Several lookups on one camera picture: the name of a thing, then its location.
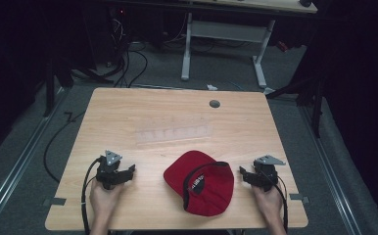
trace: table leg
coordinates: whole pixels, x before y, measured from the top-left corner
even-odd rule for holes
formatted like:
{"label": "table leg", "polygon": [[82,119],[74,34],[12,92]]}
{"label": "table leg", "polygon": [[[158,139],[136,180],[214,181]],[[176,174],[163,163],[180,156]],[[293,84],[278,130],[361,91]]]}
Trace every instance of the table leg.
{"label": "table leg", "polygon": [[188,13],[188,23],[186,29],[186,48],[185,54],[183,56],[183,66],[182,66],[182,80],[189,80],[189,70],[190,70],[190,41],[192,36],[192,13]]}
{"label": "table leg", "polygon": [[266,87],[266,82],[265,82],[265,77],[262,72],[262,67],[261,67],[261,60],[265,52],[265,48],[268,44],[269,37],[271,36],[272,29],[274,28],[275,20],[272,20],[269,22],[268,27],[266,28],[259,54],[253,57],[253,62],[254,62],[254,68],[256,69],[256,74],[257,74],[257,80],[259,81],[259,87],[265,88]]}

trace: metal bracket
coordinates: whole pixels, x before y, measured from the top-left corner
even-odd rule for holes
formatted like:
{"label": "metal bracket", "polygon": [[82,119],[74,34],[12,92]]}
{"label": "metal bracket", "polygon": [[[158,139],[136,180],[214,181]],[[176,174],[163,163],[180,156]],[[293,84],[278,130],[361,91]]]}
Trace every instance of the metal bracket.
{"label": "metal bracket", "polygon": [[286,164],[285,162],[282,162],[272,157],[271,155],[265,155],[263,157],[256,158],[255,162],[259,164],[263,164],[263,165],[285,165]]}
{"label": "metal bracket", "polygon": [[107,165],[113,165],[122,159],[122,155],[118,155],[110,150],[106,150]]}

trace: red hat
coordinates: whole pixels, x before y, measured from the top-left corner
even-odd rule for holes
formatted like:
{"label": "red hat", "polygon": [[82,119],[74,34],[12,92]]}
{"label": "red hat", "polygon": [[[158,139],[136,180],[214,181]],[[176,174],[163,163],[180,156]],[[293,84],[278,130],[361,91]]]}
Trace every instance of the red hat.
{"label": "red hat", "polygon": [[189,151],[164,173],[167,184],[183,198],[183,208],[190,213],[213,216],[225,212],[232,199],[234,175],[226,162]]}

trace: handheld controller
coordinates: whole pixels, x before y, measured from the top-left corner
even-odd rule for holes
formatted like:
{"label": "handheld controller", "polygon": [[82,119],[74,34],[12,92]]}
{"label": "handheld controller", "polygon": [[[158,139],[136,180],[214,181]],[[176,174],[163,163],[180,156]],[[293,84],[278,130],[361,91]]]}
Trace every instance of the handheld controller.
{"label": "handheld controller", "polygon": [[273,158],[272,156],[264,156],[254,160],[255,173],[247,172],[240,166],[240,173],[244,182],[251,185],[262,187],[265,192],[271,189],[273,185],[278,183],[278,174],[274,165],[284,165],[285,163]]}
{"label": "handheld controller", "polygon": [[121,155],[118,155],[109,150],[106,151],[106,157],[100,157],[100,166],[97,169],[96,178],[103,183],[107,190],[113,189],[116,185],[125,183],[133,178],[135,164],[127,170],[118,171]]}

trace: hand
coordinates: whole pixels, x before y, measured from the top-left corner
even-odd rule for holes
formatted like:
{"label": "hand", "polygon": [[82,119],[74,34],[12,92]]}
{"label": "hand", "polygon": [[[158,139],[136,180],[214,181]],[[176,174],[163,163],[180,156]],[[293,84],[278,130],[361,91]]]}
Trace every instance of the hand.
{"label": "hand", "polygon": [[262,188],[256,187],[254,185],[252,185],[252,188],[256,196],[259,210],[262,213],[267,224],[269,233],[271,235],[286,234],[283,226],[283,221],[280,216],[283,200],[277,189],[275,187],[271,187],[270,190],[264,192]]}
{"label": "hand", "polygon": [[112,190],[107,190],[101,182],[96,179],[92,180],[90,201],[94,211],[94,219],[91,235],[107,235],[108,225],[116,209],[119,193],[123,186],[124,184],[120,184]]}

